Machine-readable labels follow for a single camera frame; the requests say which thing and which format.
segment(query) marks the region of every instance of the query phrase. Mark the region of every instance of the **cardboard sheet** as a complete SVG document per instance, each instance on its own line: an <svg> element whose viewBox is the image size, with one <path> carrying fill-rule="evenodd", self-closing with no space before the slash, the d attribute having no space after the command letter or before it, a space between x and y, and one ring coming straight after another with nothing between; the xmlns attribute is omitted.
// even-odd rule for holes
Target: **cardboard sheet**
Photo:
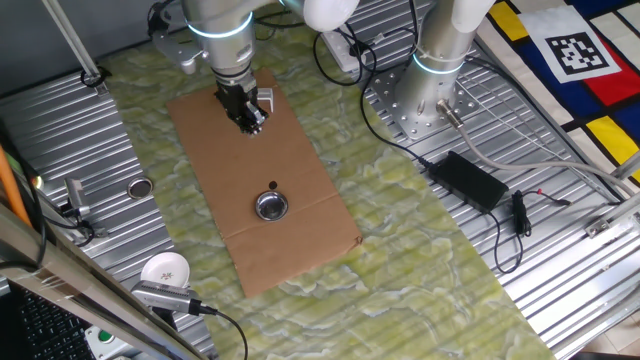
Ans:
<svg viewBox="0 0 640 360"><path fill-rule="evenodd" d="M258 86L273 88L275 106L261 134L240 133L215 98L215 87L167 103L216 224L252 297L362 243L347 211L284 94L268 70ZM268 104L261 104L269 110ZM258 196L278 184L289 202L280 221L255 213Z"/></svg>

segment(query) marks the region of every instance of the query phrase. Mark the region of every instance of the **blue light ring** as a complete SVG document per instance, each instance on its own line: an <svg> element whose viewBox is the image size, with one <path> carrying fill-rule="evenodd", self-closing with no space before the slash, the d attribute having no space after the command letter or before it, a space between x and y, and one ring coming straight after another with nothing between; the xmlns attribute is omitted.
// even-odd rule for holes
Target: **blue light ring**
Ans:
<svg viewBox="0 0 640 360"><path fill-rule="evenodd" d="M249 13L249 17L247 17L247 20L245 20L245 22L242 23L242 25L238 26L234 30L227 31L225 33L219 33L219 34L200 31L200 30L196 29L191 24L187 24L187 26L189 27L189 29L191 31L193 31L195 34L197 34L199 36L206 37L206 38L209 38L209 39L224 39L224 38L228 38L230 36L233 36L233 35L236 35L236 34L239 34L240 32L242 32L242 30L246 29L247 26L249 26L249 24L251 24L251 20L253 20L253 12Z"/></svg>
<svg viewBox="0 0 640 360"><path fill-rule="evenodd" d="M462 62L462 64L460 64L460 66L458 66L457 68L453 69L453 70L446 70L446 71L441 71L441 70L433 70L427 66L425 66L423 63L420 62L420 60L418 60L418 57L416 56L416 54L413 54L413 60L415 60L416 64L418 64L418 66L427 72L430 72L432 74L436 74L436 75L448 75L448 74L453 74L455 72L457 72L458 70L460 70L462 68L462 65L464 65L464 61Z"/></svg>

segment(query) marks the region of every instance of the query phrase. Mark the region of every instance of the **power adapter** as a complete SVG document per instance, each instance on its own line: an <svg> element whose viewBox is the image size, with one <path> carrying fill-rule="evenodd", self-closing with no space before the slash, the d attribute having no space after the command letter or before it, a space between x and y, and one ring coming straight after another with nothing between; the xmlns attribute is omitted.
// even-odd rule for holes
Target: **power adapter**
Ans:
<svg viewBox="0 0 640 360"><path fill-rule="evenodd" d="M429 167L429 177L482 214L488 214L509 187L467 159L449 151Z"/></svg>

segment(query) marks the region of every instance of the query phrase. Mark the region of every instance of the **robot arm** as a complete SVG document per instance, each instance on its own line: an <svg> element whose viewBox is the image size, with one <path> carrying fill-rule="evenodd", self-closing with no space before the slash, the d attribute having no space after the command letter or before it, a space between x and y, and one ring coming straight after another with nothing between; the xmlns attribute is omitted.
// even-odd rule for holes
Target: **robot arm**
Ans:
<svg viewBox="0 0 640 360"><path fill-rule="evenodd" d="M161 13L168 4L159 3L150 19L150 36L158 49L187 73L195 72L195 58L201 56L211 67L218 92L216 97L242 132L258 134L268 113L258 105L258 88L251 71L255 54L253 10L279 0L182 0L187 26L198 47L169 39L169 25ZM330 31L344 24L359 0L282 0L317 31Z"/></svg>

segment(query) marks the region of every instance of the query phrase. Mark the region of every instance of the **small metal bowl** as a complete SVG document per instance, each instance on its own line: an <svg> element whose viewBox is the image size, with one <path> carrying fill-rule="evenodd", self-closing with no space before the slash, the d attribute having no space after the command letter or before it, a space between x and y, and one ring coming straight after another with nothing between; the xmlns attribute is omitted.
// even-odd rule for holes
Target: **small metal bowl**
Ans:
<svg viewBox="0 0 640 360"><path fill-rule="evenodd" d="M265 221L282 219L289 210L289 203L284 195L277 191L267 191L256 201L256 214Z"/></svg>

